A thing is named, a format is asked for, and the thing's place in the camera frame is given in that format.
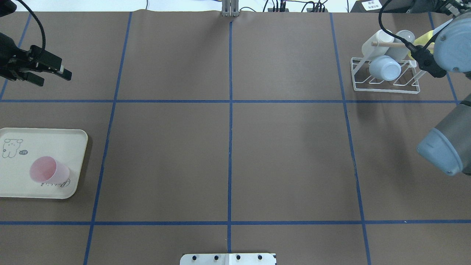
grid line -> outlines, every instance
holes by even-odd
[[[1,99],[5,103],[113,103],[113,99]],[[116,103],[420,103],[420,104],[459,104],[460,100],[355,100],[355,99],[292,99],[292,100],[264,100],[264,99],[118,99]]]
[[[471,224],[471,219],[347,220],[347,221],[231,221],[231,225],[368,225],[381,224]],[[75,221],[0,221],[0,225],[90,225]],[[227,221],[95,221],[94,226],[227,225]]]
[[[456,103],[456,105],[458,105],[458,104],[460,104],[460,101],[459,101],[458,98],[456,97],[455,88],[453,87],[453,83],[451,82],[451,78],[450,78],[450,73],[449,73],[449,72],[447,72],[447,79],[448,79],[448,84],[450,84],[451,93],[453,94],[453,98],[455,99],[455,103]]]
[[[227,173],[227,252],[232,252],[231,222],[232,222],[232,22],[229,22],[229,157]]]
[[[98,178],[97,192],[95,194],[95,203],[93,205],[93,212],[92,212],[92,217],[91,217],[91,222],[90,222],[90,230],[89,230],[89,236],[88,236],[88,240],[87,240],[87,247],[85,249],[85,257],[83,259],[83,265],[87,265],[88,257],[89,257],[89,253],[90,253],[91,239],[92,239],[92,236],[93,236],[93,228],[95,226],[95,217],[97,215],[98,199],[100,197],[100,189],[101,189],[101,183],[102,183],[102,180],[103,180],[103,172],[105,170],[105,161],[106,161],[106,155],[107,155],[107,152],[108,152],[108,145],[109,145],[109,141],[110,141],[111,127],[113,125],[114,111],[116,110],[116,101],[118,99],[119,85],[120,85],[121,73],[122,73],[122,65],[124,64],[124,56],[126,54],[126,46],[127,46],[127,43],[128,43],[129,29],[130,29],[130,26],[131,26],[131,18],[132,18],[132,12],[129,12],[128,27],[126,29],[126,36],[124,37],[124,44],[123,44],[122,54],[121,54],[121,62],[120,62],[120,66],[119,66],[118,78],[116,80],[116,88],[114,90],[113,106],[111,108],[110,122],[108,124],[108,132],[106,133],[105,148],[104,148],[104,151],[103,151],[103,159],[101,161],[100,176]]]
[[[26,30],[28,29],[30,21],[31,21],[31,14],[28,15],[28,19],[26,20],[26,24],[24,25],[23,33],[21,33],[20,41],[18,42],[18,48],[21,48],[21,44],[23,44],[23,39],[24,39],[24,36],[26,35]],[[7,89],[7,85],[8,85],[8,79],[5,79],[5,82],[3,83],[3,87],[0,92],[0,100],[3,98],[3,94],[5,93],[5,90]]]
[[[371,265],[371,257],[370,257],[370,248],[368,244],[368,235],[366,233],[366,224],[365,224],[365,214],[363,212],[363,202],[361,199],[361,190],[360,190],[360,181],[358,179],[358,170],[357,170],[357,162],[355,160],[355,151],[353,149],[353,140],[352,140],[352,135],[351,135],[351,130],[350,130],[350,121],[349,121],[349,115],[348,115],[348,110],[347,110],[347,101],[345,99],[345,90],[343,88],[343,78],[342,78],[342,72],[341,72],[341,67],[340,67],[340,59],[339,59],[339,51],[337,48],[337,39],[335,37],[335,28],[334,28],[334,23],[333,23],[333,16],[332,13],[329,13],[330,16],[330,24],[332,28],[332,38],[333,38],[333,47],[335,51],[335,59],[337,61],[337,72],[339,74],[339,82],[340,82],[340,90],[342,93],[342,100],[343,100],[343,112],[345,114],[345,123],[347,125],[347,134],[349,136],[349,145],[350,145],[350,154],[351,158],[353,161],[353,168],[355,171],[355,181],[356,181],[356,186],[357,186],[357,198],[358,198],[358,207],[360,210],[360,218],[361,218],[361,226],[363,229],[363,240],[365,242],[365,251],[366,251],[366,260],[368,262],[368,265]]]

pink cup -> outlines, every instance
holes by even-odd
[[[40,157],[31,165],[30,177],[38,183],[60,184],[69,178],[70,170],[52,157]]]

plastic cup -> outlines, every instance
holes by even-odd
[[[38,183],[60,184],[69,175],[70,169],[52,157],[40,157],[30,167],[30,177]]]
[[[361,52],[363,53],[363,57],[368,56],[367,60],[372,60],[378,56],[384,55],[389,47],[375,47],[371,46],[371,43],[374,41],[380,42],[393,42],[394,37],[388,35],[383,30],[377,31],[373,36],[371,36],[363,45],[361,46]]]
[[[381,55],[371,62],[370,74],[377,79],[392,81],[401,74],[401,66],[393,58]]]
[[[415,35],[411,31],[401,30],[396,33],[397,36],[406,39],[406,41],[413,43],[415,41]],[[394,39],[396,43],[402,43],[399,39]],[[389,48],[385,55],[393,58],[395,61],[399,62],[403,60],[409,53],[408,48]]]

brown table surface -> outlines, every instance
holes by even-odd
[[[38,16],[73,78],[4,82],[1,127],[83,129],[89,145],[71,198],[0,199],[0,264],[226,252],[276,253],[279,265],[470,263],[471,178],[415,151],[470,83],[426,75],[417,95],[353,91],[349,60],[377,14]],[[0,23],[21,48],[41,44],[27,13]],[[384,24],[432,29],[429,14]]]

tray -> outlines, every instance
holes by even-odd
[[[77,190],[88,135],[83,130],[0,129],[0,197],[66,199]],[[36,183],[29,176],[32,163],[50,156],[70,169],[61,184]]]

